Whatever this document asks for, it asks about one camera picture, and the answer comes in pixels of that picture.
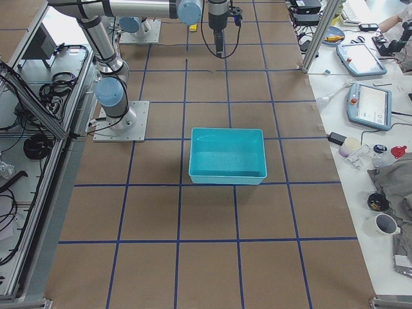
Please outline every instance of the gray cloth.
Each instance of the gray cloth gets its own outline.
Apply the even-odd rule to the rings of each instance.
[[[395,252],[404,252],[412,262],[412,153],[394,164],[368,171],[377,190],[390,202],[390,214],[401,229],[395,236]]]

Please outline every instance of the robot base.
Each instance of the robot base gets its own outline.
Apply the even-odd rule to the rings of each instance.
[[[159,36],[160,36],[160,25],[161,21],[155,20],[152,22],[151,30],[148,32],[147,36],[145,37],[135,37],[130,33],[123,33],[122,37],[120,38],[120,44],[124,45],[132,45],[132,44],[149,44],[149,43],[159,43]]]
[[[137,115],[136,123],[130,129],[123,132],[116,132],[110,127],[93,135],[95,142],[143,142],[146,134],[147,117],[149,116],[149,101],[129,101],[129,108],[131,108]],[[103,109],[100,110],[99,117],[106,117]],[[96,130],[107,127],[106,121],[97,123]]]

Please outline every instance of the teal bin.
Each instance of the teal bin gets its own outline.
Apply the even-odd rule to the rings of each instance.
[[[189,176],[194,183],[258,185],[267,177],[260,129],[192,129]]]

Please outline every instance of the red bottle cap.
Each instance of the red bottle cap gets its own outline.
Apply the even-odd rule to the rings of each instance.
[[[406,146],[395,146],[391,149],[391,154],[395,157],[395,159],[399,159],[401,156],[405,154]]]

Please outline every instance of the black box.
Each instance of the black box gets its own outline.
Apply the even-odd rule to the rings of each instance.
[[[319,20],[319,14],[294,14],[296,26],[317,26]]]
[[[317,14],[321,11],[319,0],[291,0],[296,14]]]

